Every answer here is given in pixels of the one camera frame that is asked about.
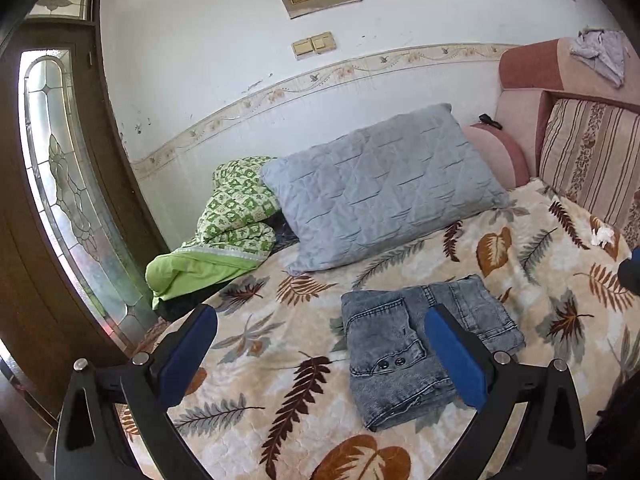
gray denim jeans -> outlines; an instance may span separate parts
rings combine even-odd
[[[392,292],[342,296],[351,393],[364,426],[384,430],[449,404],[455,388],[424,333],[424,314],[442,303],[491,351],[515,354],[524,336],[478,275]]]

gray cloth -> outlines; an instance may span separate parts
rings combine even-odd
[[[261,168],[300,239],[291,274],[357,262],[509,203],[450,110],[398,115]]]
[[[624,37],[616,30],[587,28],[572,42],[569,52],[620,88],[625,82]]]
[[[424,333],[424,314],[441,303],[489,351],[515,355],[522,332],[478,275],[456,282],[342,296],[350,385],[364,426],[384,430],[428,416],[456,398],[455,388]]]

gray pillow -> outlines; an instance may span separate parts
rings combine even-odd
[[[300,238],[291,274],[357,262],[509,197],[439,104],[267,162],[263,182]]]

white tissue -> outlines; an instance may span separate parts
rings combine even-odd
[[[597,230],[591,231],[591,245],[605,247],[607,244],[613,245],[614,232],[608,225],[602,225]]]

lime green fabric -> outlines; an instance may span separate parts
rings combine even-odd
[[[221,164],[216,189],[198,219],[191,240],[146,266],[146,282],[158,300],[170,300],[204,286],[232,280],[267,259],[275,233],[260,221],[280,205],[258,176],[270,156],[249,156]]]

